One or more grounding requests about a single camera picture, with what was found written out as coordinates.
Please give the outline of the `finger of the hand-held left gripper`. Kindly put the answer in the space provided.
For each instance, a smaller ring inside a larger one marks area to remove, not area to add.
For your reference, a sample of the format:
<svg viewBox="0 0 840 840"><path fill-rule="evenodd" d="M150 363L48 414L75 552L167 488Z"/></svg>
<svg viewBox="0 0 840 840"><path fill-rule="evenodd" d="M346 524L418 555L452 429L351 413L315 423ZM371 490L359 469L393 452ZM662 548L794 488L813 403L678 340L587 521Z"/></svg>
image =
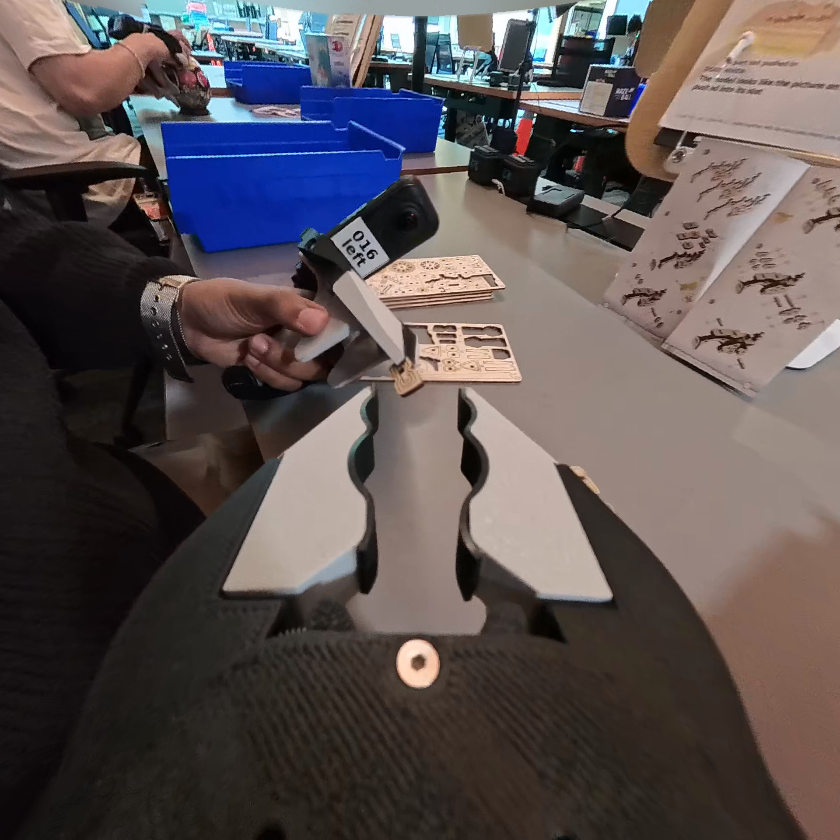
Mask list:
<svg viewBox="0 0 840 840"><path fill-rule="evenodd" d="M332 284L332 297L333 316L350 328L350 335L369 340L381 363L415 363L417 340L413 331L356 274L342 273Z"/></svg>
<svg viewBox="0 0 840 840"><path fill-rule="evenodd" d="M365 332L352 333L326 350L324 362L328 368L326 382L334 389L357 382L382 366L388 371L397 364Z"/></svg>

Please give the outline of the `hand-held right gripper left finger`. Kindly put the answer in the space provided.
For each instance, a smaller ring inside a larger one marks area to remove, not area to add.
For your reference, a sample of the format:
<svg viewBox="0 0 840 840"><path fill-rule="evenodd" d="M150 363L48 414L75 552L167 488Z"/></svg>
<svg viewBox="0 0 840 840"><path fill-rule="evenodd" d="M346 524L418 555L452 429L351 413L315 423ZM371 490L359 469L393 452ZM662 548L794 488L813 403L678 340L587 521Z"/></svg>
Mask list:
<svg viewBox="0 0 840 840"><path fill-rule="evenodd" d="M316 591L370 593L378 571L376 388L365 386L277 459L223 593L296 599Z"/></svg>

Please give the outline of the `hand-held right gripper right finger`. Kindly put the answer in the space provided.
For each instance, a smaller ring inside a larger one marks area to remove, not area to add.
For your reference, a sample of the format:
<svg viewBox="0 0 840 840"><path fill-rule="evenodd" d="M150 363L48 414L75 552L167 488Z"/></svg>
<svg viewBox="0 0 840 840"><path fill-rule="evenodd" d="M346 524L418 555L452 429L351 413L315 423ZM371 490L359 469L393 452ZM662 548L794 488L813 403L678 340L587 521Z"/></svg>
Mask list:
<svg viewBox="0 0 840 840"><path fill-rule="evenodd" d="M456 580L465 601L609 603L561 465L474 389L458 391Z"/></svg>

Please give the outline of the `small wooden puzzle piece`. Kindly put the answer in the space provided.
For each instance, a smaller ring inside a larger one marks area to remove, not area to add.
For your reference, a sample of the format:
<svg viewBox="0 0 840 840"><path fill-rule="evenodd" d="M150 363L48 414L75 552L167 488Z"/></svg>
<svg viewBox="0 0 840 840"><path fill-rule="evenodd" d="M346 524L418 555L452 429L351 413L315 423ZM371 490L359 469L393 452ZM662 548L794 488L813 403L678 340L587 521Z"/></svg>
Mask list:
<svg viewBox="0 0 840 840"><path fill-rule="evenodd" d="M388 373L395 393L400 397L408 397L424 387L424 378L411 359L405 358L399 364L392 364Z"/></svg>

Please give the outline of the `person's left forearm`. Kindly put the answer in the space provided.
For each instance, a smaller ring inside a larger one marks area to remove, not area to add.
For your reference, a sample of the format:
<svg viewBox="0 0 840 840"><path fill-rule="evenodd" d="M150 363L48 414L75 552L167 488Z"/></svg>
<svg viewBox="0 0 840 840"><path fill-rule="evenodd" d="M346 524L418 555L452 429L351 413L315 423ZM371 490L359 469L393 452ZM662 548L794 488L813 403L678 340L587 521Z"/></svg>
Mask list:
<svg viewBox="0 0 840 840"><path fill-rule="evenodd" d="M2 209L2 360L17 346L21 359L39 351L69 371L156 361L140 298L149 280L164 276L183 274L108 228Z"/></svg>

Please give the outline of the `grey desk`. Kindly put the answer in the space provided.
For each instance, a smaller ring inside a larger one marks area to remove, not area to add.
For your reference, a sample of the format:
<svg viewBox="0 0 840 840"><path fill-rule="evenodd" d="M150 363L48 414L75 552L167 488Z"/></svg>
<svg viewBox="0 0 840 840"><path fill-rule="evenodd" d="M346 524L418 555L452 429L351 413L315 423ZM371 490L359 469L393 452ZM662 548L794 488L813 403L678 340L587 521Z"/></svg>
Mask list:
<svg viewBox="0 0 840 840"><path fill-rule="evenodd" d="M581 466L703 617L736 679L770 771L811 838L838 838L838 353L783 371L752 400L657 350L598 305L625 253L526 214L464 173L421 181L440 227L418 256L478 255L493 301L410 310L502 325L518 384L478 393L562 464ZM312 386L240 407L219 373L165 384L167 433L245 422L278 455L358 386ZM385 385L375 468L379 570L353 598L357 626L473 634L485 618L455 579L457 387Z"/></svg>

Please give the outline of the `person's left hand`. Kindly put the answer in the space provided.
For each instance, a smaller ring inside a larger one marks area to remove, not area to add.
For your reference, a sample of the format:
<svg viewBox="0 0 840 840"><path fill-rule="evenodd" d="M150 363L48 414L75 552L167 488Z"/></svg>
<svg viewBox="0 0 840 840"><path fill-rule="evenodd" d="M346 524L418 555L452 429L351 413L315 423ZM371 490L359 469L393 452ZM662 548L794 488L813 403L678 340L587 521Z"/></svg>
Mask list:
<svg viewBox="0 0 840 840"><path fill-rule="evenodd" d="M330 363L299 362L277 338L282 330L307 338L320 334L329 314L293 289L216 278L186 285L178 301L186 348L220 368L243 366L264 385L294 392L324 380Z"/></svg>

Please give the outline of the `stack of wooden sheets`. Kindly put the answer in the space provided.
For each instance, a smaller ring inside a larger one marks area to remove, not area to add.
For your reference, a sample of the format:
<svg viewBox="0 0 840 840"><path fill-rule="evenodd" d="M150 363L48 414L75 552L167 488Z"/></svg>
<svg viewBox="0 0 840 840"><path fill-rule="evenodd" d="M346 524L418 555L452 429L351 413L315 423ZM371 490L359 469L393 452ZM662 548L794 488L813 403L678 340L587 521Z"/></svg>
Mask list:
<svg viewBox="0 0 840 840"><path fill-rule="evenodd" d="M391 310L491 301L506 288L477 255L399 259L365 283Z"/></svg>

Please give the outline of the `black battery charger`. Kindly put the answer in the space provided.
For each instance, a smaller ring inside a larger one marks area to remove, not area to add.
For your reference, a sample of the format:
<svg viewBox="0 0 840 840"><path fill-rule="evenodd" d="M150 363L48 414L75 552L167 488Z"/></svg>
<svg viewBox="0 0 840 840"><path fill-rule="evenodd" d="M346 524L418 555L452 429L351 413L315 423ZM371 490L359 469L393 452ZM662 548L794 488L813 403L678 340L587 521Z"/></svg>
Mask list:
<svg viewBox="0 0 840 840"><path fill-rule="evenodd" d="M478 145L470 150L467 176L479 186L498 186L501 183L506 155L490 145Z"/></svg>
<svg viewBox="0 0 840 840"><path fill-rule="evenodd" d="M505 196L529 200L536 191L543 166L524 154L509 154L501 159L500 182Z"/></svg>

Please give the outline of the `wooden sheet with cutouts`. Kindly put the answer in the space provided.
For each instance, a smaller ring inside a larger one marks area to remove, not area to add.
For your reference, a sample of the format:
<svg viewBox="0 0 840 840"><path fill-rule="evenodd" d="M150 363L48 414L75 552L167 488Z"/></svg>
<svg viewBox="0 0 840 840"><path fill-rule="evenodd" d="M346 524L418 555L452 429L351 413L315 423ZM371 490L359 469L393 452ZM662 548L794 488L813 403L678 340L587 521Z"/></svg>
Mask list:
<svg viewBox="0 0 840 840"><path fill-rule="evenodd" d="M425 382L519 383L518 363L504 327L482 322L408 322L413 364Z"/></svg>

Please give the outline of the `large blue plastic bin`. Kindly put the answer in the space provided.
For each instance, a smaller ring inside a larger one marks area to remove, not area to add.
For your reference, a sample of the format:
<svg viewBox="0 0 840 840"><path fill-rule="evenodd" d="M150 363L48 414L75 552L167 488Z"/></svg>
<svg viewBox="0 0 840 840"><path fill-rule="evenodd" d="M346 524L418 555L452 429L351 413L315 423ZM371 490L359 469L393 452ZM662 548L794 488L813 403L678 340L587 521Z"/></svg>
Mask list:
<svg viewBox="0 0 840 840"><path fill-rule="evenodd" d="M405 149L349 122L164 122L175 226L207 253L330 230L402 175Z"/></svg>

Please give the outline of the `flat black device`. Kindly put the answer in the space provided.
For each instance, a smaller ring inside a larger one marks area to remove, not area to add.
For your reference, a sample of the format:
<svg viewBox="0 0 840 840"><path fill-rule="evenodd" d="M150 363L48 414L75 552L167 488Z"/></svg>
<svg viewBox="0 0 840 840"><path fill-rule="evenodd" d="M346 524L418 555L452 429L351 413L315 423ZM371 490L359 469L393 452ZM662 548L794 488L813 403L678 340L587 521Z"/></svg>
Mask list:
<svg viewBox="0 0 840 840"><path fill-rule="evenodd" d="M565 219L583 204L585 193L563 185L548 185L535 192L527 201L526 211L554 219Z"/></svg>

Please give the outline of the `blue printed box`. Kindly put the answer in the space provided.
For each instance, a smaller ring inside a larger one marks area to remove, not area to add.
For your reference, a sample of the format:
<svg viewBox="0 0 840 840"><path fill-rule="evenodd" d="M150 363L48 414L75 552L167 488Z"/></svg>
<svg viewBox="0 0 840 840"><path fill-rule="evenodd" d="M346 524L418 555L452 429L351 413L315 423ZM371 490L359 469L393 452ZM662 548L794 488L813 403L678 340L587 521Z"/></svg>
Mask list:
<svg viewBox="0 0 840 840"><path fill-rule="evenodd" d="M346 35L308 33L304 43L314 87L352 87L351 44Z"/></svg>

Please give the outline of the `leaning wooden board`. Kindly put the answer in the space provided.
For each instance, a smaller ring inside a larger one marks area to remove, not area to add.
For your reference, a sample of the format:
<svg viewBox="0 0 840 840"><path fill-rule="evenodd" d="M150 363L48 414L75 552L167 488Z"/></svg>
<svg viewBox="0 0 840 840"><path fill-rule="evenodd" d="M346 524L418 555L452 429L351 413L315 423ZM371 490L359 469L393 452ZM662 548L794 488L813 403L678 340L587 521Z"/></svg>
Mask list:
<svg viewBox="0 0 840 840"><path fill-rule="evenodd" d="M361 88L367 78L384 17L375 14L332 14L325 34L331 86Z"/></svg>

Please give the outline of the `grey wristwatch band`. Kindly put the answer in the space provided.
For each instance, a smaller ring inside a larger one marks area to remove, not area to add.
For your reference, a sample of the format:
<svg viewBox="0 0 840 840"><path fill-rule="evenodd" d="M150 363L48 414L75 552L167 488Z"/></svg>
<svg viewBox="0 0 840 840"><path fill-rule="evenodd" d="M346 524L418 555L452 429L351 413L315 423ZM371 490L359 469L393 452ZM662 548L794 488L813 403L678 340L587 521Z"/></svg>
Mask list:
<svg viewBox="0 0 840 840"><path fill-rule="evenodd" d="M202 363L186 345L179 312L183 290L194 282L190 276L153 278L140 298L140 318L154 359L173 380L187 384L194 383L188 368Z"/></svg>

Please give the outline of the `black monitor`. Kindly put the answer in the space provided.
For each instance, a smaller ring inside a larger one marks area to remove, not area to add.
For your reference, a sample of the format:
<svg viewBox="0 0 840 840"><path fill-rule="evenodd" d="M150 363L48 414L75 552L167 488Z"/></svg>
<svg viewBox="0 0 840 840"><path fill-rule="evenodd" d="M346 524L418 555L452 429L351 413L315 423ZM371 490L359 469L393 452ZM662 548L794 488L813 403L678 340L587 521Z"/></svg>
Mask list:
<svg viewBox="0 0 840 840"><path fill-rule="evenodd" d="M536 24L531 19L511 18L497 61L497 70L503 74L522 75L532 66L531 44Z"/></svg>

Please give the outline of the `black flat pad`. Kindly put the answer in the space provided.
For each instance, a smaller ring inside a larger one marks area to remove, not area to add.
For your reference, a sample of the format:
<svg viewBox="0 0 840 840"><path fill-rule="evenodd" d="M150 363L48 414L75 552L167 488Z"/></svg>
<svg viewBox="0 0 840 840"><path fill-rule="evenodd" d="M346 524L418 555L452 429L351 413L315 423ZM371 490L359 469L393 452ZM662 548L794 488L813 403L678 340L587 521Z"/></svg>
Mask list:
<svg viewBox="0 0 840 840"><path fill-rule="evenodd" d="M577 229L627 252L632 251L645 228L627 222L617 215L579 205L563 219L567 228Z"/></svg>

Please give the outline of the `person's black sweater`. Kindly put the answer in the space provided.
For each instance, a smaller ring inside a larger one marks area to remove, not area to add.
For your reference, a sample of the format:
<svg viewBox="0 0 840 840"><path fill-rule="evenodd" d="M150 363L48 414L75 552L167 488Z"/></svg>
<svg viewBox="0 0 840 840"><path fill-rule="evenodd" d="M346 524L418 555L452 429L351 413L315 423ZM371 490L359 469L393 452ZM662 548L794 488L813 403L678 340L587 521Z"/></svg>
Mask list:
<svg viewBox="0 0 840 840"><path fill-rule="evenodd" d="M204 520L139 456L67 429L54 368L150 358L135 300L81 316L2 300L2 838L55 773L124 617Z"/></svg>

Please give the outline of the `painted vase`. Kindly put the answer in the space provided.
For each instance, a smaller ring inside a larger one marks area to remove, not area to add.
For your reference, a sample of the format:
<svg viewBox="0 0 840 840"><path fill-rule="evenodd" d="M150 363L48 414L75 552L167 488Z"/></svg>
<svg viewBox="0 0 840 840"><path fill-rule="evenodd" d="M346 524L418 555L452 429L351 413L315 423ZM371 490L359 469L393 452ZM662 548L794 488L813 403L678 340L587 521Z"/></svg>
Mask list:
<svg viewBox="0 0 840 840"><path fill-rule="evenodd" d="M212 99L211 86L198 61L179 54L175 63L163 64L164 96L173 102L179 113L186 117L206 117Z"/></svg>

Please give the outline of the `black cardboard box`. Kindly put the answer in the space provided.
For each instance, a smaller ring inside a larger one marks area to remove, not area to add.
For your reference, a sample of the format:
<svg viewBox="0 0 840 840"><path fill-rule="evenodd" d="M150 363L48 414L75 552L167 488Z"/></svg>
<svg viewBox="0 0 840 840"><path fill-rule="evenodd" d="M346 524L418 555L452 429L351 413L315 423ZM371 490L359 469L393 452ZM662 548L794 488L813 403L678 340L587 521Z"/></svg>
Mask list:
<svg viewBox="0 0 840 840"><path fill-rule="evenodd" d="M646 88L632 66L590 65L579 110L605 119L629 119Z"/></svg>

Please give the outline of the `wooden display stand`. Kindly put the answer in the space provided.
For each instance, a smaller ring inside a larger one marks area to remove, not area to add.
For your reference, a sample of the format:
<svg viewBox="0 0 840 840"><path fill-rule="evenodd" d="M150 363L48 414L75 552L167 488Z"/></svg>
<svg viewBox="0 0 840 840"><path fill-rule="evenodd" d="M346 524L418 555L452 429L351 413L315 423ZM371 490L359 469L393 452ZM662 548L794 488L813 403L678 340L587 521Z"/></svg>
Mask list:
<svg viewBox="0 0 840 840"><path fill-rule="evenodd" d="M719 139L661 129L658 121L733 2L776 1L652 2L648 8L636 59L636 69L647 77L647 87L633 111L626 135L630 161L642 174L672 181L676 178L676 165L668 164L667 159L678 147L687 146L698 137ZM778 150L809 163L838 168L839 153L835 160L753 143L743 144Z"/></svg>

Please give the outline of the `printed assembly instruction sheet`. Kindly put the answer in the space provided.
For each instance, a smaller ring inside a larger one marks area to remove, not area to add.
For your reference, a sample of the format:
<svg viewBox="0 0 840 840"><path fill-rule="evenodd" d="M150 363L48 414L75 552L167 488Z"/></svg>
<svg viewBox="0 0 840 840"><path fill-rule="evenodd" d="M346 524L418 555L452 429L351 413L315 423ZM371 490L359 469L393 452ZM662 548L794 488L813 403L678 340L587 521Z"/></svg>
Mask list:
<svg viewBox="0 0 840 840"><path fill-rule="evenodd" d="M665 340L800 181L808 164L700 139L605 291L604 307Z"/></svg>
<svg viewBox="0 0 840 840"><path fill-rule="evenodd" d="M838 320L839 170L809 165L663 350L755 396Z"/></svg>

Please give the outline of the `white instruction paper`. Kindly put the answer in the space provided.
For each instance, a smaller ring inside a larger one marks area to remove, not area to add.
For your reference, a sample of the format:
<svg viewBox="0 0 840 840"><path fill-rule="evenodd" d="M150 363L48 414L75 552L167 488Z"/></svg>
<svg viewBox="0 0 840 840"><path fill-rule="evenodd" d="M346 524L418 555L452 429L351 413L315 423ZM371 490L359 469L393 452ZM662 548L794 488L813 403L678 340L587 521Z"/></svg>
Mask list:
<svg viewBox="0 0 840 840"><path fill-rule="evenodd" d="M837 160L839 3L733 2L658 126Z"/></svg>

